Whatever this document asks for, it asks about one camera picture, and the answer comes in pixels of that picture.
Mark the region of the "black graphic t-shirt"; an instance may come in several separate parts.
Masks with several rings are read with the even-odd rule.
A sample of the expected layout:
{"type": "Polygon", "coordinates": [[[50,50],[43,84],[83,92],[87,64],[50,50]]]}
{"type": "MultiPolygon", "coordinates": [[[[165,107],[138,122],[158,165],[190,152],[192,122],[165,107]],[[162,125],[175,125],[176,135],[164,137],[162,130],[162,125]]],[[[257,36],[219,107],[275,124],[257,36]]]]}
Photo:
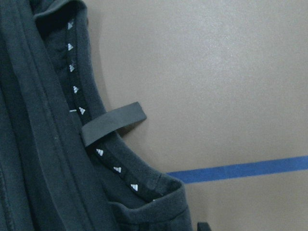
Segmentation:
{"type": "Polygon", "coordinates": [[[0,228],[190,231],[181,181],[148,166],[117,130],[146,118],[106,111],[80,0],[0,3],[0,228]]]}

